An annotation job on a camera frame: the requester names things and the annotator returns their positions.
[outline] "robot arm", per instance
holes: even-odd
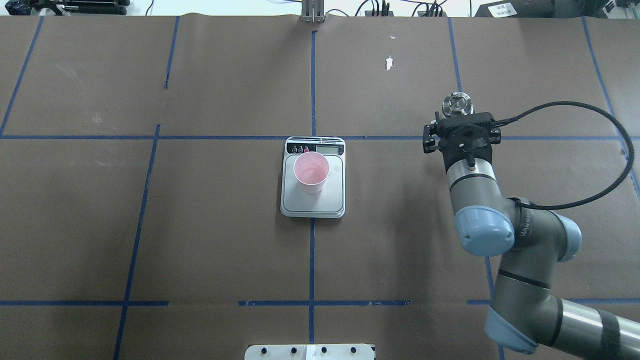
[[[443,113],[425,126],[423,146],[442,152],[460,242],[473,255],[502,254],[487,335],[525,354],[541,343],[587,359],[640,359],[640,323],[550,294],[556,263],[576,255],[582,235],[569,218],[502,196],[491,150],[501,133],[491,114],[474,114],[460,92]]]

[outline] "digital scale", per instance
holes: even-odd
[[[345,150],[341,138],[292,136],[284,145],[280,212],[287,217],[339,218],[344,215]],[[305,193],[293,174],[300,154],[316,151],[329,161],[329,176],[319,193]]]

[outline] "pink cup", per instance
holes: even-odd
[[[329,161],[319,152],[305,152],[293,163],[293,174],[304,192],[317,193],[329,176]]]

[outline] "blue tape line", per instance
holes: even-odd
[[[129,301],[127,306],[169,306],[168,301]]]
[[[584,36],[587,38],[587,45],[589,46],[589,52],[591,53],[591,61],[593,61],[593,67],[596,70],[596,75],[598,76],[598,81],[600,82],[600,88],[604,94],[604,99],[607,102],[607,107],[609,109],[609,113],[614,115],[613,107],[611,106],[611,101],[609,100],[609,94],[607,93],[607,88],[604,86],[604,80],[602,79],[602,74],[600,73],[600,67],[598,67],[598,60],[596,60],[596,53],[593,51],[593,45],[591,45],[591,36],[589,35],[589,29],[587,28],[587,18],[582,17],[582,28],[584,29]]]
[[[309,220],[309,343],[314,343],[314,302],[316,300],[316,219]]]
[[[239,301],[239,307],[244,306],[309,306],[307,300],[249,300]],[[314,300],[313,306],[407,306],[411,300]]]
[[[411,300],[316,300],[316,306],[406,306]]]
[[[6,112],[4,113],[4,119],[2,120],[2,125],[0,125],[0,136],[2,136],[2,134],[4,133],[6,123],[9,121],[9,115],[11,114],[11,109],[13,108],[13,102],[15,101],[16,95],[18,95],[18,90],[20,89],[22,78],[24,77],[24,73],[27,70],[27,65],[29,65],[29,60],[31,59],[33,48],[36,46],[36,41],[38,40],[38,35],[40,34],[40,29],[42,29],[43,22],[44,22],[44,16],[41,16],[40,20],[38,21],[38,27],[36,28],[36,32],[35,34],[33,34],[33,39],[31,40],[31,46],[29,46],[29,51],[27,52],[27,56],[24,59],[24,63],[22,64],[22,70],[20,70],[20,75],[18,75],[18,81],[16,81],[15,87],[13,88],[13,93],[11,94],[9,105],[6,107]]]
[[[311,136],[316,136],[316,33],[311,31]]]
[[[290,136],[163,135],[160,140],[286,140]]]
[[[460,68],[458,67],[458,53],[456,52],[456,39],[453,36],[453,21],[450,17],[449,21],[449,38],[451,38],[451,52],[453,53],[453,66],[456,69],[456,82],[458,83],[458,91],[462,91],[462,79],[460,78]]]
[[[617,141],[615,136],[503,136],[503,140]]]
[[[578,304],[640,304],[640,299],[567,299]],[[491,300],[467,300],[467,305],[489,305]]]
[[[491,300],[467,300],[467,305],[489,305]]]
[[[127,319],[127,306],[122,306],[122,312],[120,313],[120,325],[118,325],[118,337],[116,339],[116,347],[113,351],[113,360],[120,358],[120,346],[122,345],[122,334],[124,334],[124,323]]]
[[[491,261],[488,256],[484,257],[484,268],[486,269],[486,280],[489,283],[489,295],[493,299],[493,274],[491,273]]]
[[[609,110],[609,113],[613,117],[616,117],[616,113],[613,111],[613,106],[611,105],[611,99],[609,98],[609,93],[607,91],[607,87],[604,84],[604,79],[602,78],[602,73],[600,72],[600,66],[598,66],[598,60],[596,59],[596,53],[593,50],[593,44],[591,43],[591,36],[589,35],[589,27],[587,26],[587,18],[584,17],[584,16],[582,17],[582,27],[584,28],[584,36],[587,39],[587,45],[589,46],[589,52],[591,53],[591,61],[593,62],[593,67],[596,70],[596,75],[598,76],[598,82],[600,82],[600,88],[602,89],[602,94],[604,95],[604,99],[607,102],[607,109]],[[624,139],[622,138],[622,134],[620,134],[618,129],[616,129],[616,132],[618,133],[618,141],[620,142],[620,147],[623,149],[623,151],[627,152],[627,145],[626,145]],[[629,172],[629,175],[631,177],[631,181],[633,182],[634,190],[636,191],[636,197],[638,198],[638,200],[640,200],[640,187],[638,186],[638,180],[637,180],[637,177],[636,177],[636,172],[634,171],[633,168]]]
[[[309,305],[309,343],[313,344],[316,342],[316,335],[314,333],[314,328],[315,328],[315,324],[314,324],[314,313],[315,313],[315,308],[314,306],[311,304]]]
[[[160,140],[286,140],[289,135],[161,135]],[[338,136],[343,140],[422,140],[421,136],[360,135]],[[153,135],[3,135],[2,140],[153,140]],[[503,136],[503,140],[615,141],[615,136]],[[640,141],[640,136],[633,136]]]
[[[309,306],[308,300],[249,300],[239,301],[238,306]]]
[[[136,228],[136,238],[133,242],[133,251],[131,254],[131,263],[129,264],[129,276],[127,277],[127,287],[124,292],[124,306],[122,306],[122,314],[120,315],[120,326],[118,327],[118,337],[116,338],[116,347],[113,352],[113,360],[118,360],[120,357],[120,344],[122,343],[122,335],[124,334],[124,324],[127,320],[127,303],[129,302],[129,295],[131,294],[131,284],[133,283],[133,272],[136,268],[136,259],[138,258],[138,246],[140,244],[140,234],[142,233],[142,220],[145,217],[145,210],[147,208],[147,198],[149,195],[149,181],[151,179],[151,172],[153,171],[154,162],[156,160],[156,148],[158,145],[158,139],[160,136],[160,124],[156,126],[156,133],[154,135],[154,143],[151,146],[151,157],[149,157],[149,165],[147,168],[147,178],[145,179],[145,189],[142,193],[142,204],[140,205],[140,215],[138,216],[138,227]]]
[[[640,304],[640,299],[567,299],[578,304]]]
[[[0,306],[123,306],[124,301],[0,300]],[[169,306],[168,301],[136,301],[129,306]]]
[[[149,135],[3,135],[3,140],[152,140]]]
[[[343,140],[420,140],[422,136],[338,136]]]
[[[178,37],[178,24],[180,17],[175,17],[175,25],[173,26],[173,39],[171,40],[171,50],[169,51],[169,61],[166,64],[166,78],[164,79],[164,88],[169,87],[169,75],[171,74],[171,64],[173,63],[173,52],[175,50],[175,39]]]

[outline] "electrical cable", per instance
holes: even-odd
[[[340,9],[331,9],[331,10],[328,10],[326,13],[330,13],[330,12],[341,12],[341,13],[343,13],[344,15],[349,16],[346,12],[343,12],[343,11],[342,11],[342,10],[340,10]]]
[[[145,16],[149,15],[149,10],[151,10],[151,7],[154,5],[154,1],[155,0],[151,0],[151,4],[149,5],[149,7],[147,8],[147,11],[145,12]]]
[[[534,113],[535,111],[538,111],[540,109],[548,108],[550,106],[559,106],[559,105],[577,106],[579,108],[584,108],[584,109],[587,109],[587,110],[595,111],[595,112],[601,114],[602,116],[604,116],[605,118],[607,118],[609,121],[611,121],[613,126],[616,127],[618,132],[620,132],[620,135],[622,136],[622,139],[624,139],[625,144],[627,145],[627,165],[625,166],[624,170],[622,170],[622,173],[620,174],[620,176],[618,176],[618,178],[611,185],[609,185],[606,189],[602,190],[601,192],[599,192],[599,193],[597,193],[597,194],[595,194],[593,196],[590,196],[590,197],[588,197],[586,199],[582,199],[582,200],[574,201],[574,202],[569,202],[567,204],[551,205],[551,206],[523,204],[519,200],[516,200],[515,201],[516,205],[520,206],[521,208],[535,209],[535,210],[560,210],[560,209],[574,208],[576,206],[588,204],[589,202],[592,202],[594,200],[597,200],[597,199],[603,197],[604,195],[607,195],[608,193],[612,192],[615,188],[617,188],[618,185],[620,185],[627,178],[627,175],[629,175],[629,172],[631,171],[631,168],[633,167],[634,158],[635,158],[634,144],[631,141],[631,138],[629,137],[629,134],[627,133],[627,130],[611,114],[607,113],[603,109],[600,109],[600,108],[598,108],[596,106],[593,106],[593,105],[584,104],[583,102],[576,102],[576,101],[554,101],[554,102],[548,102],[546,104],[542,104],[542,105],[536,106],[533,109],[527,110],[527,111],[523,112],[522,114],[520,114],[518,116],[510,117],[508,119],[504,119],[504,120],[500,120],[500,121],[496,121],[496,122],[493,123],[493,126],[494,127],[505,126],[505,125],[511,124],[512,122],[516,122],[516,121],[522,119],[523,117],[525,117],[525,116],[527,116],[527,115],[529,115],[531,113]]]
[[[426,5],[427,6],[427,11],[429,11],[429,4],[427,3],[419,3],[418,5],[415,6],[415,9],[413,9],[413,12],[411,13],[411,17],[413,17],[415,15],[415,12],[418,11],[418,8],[420,7],[420,5]]]
[[[364,4],[368,3],[369,0],[364,0],[362,1],[362,4],[360,4],[360,6],[358,6],[358,10],[356,10],[356,14],[354,16],[358,16],[358,13],[360,12],[360,9],[362,9],[362,7],[364,6]]]

